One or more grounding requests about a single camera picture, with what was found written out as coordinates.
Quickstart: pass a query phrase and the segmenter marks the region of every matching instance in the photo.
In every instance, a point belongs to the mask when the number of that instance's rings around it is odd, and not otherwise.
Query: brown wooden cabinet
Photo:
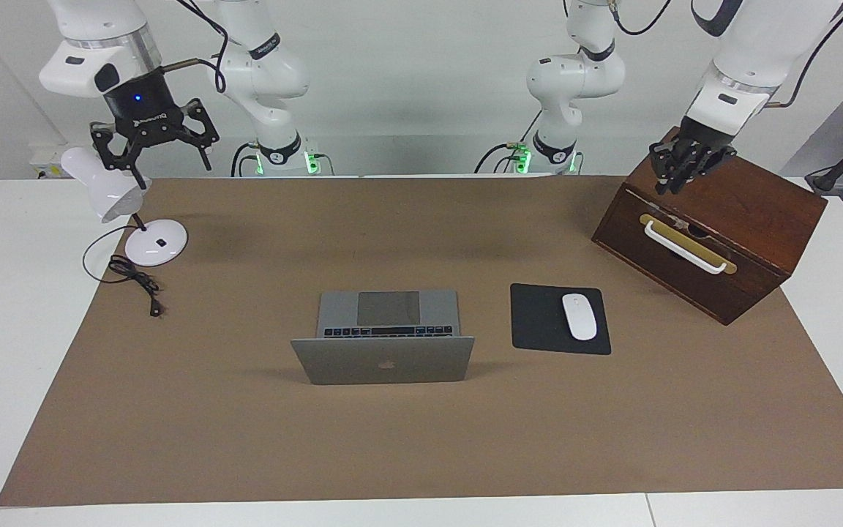
[[[646,159],[593,239],[726,326],[792,276],[824,207],[740,157],[660,196]]]

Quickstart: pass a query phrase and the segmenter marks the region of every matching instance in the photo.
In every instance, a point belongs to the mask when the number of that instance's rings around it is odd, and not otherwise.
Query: white handle
[[[660,244],[660,246],[666,247],[666,249],[672,251],[673,253],[681,256],[683,259],[690,261],[690,263],[695,264],[698,266],[700,270],[705,271],[706,273],[711,274],[721,274],[724,272],[724,269],[727,268],[727,262],[720,264],[720,267],[712,266],[712,264],[707,263],[694,254],[689,253],[688,250],[685,250],[685,247],[676,244],[669,238],[662,236],[662,234],[657,233],[653,230],[653,220],[649,220],[649,223],[646,223],[645,228],[646,236],[649,236],[652,240],[655,240],[656,243]]]

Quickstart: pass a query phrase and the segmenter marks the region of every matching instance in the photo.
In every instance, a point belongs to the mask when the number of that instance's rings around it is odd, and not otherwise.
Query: silver laptop
[[[328,291],[317,337],[291,341],[312,384],[462,381],[473,345],[443,290]]]

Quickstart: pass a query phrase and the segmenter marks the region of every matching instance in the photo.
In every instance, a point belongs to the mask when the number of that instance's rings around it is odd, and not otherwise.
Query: white lamp
[[[89,148],[70,148],[61,156],[64,170],[86,186],[90,206],[103,221],[131,214],[138,230],[126,241],[126,256],[136,266],[161,266],[173,260],[187,246],[187,229],[174,220],[155,220],[142,223],[138,217],[143,196],[151,179],[144,178],[140,189],[128,171],[106,170],[97,153]]]

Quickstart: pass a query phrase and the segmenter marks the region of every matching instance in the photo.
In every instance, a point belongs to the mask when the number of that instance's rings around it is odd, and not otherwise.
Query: brown desk mat
[[[100,286],[0,506],[843,487],[785,296],[725,328],[596,247],[620,181],[156,180],[168,313]],[[514,349],[511,283],[602,289],[612,356]],[[418,288],[458,291],[468,380],[307,383],[321,291]]]

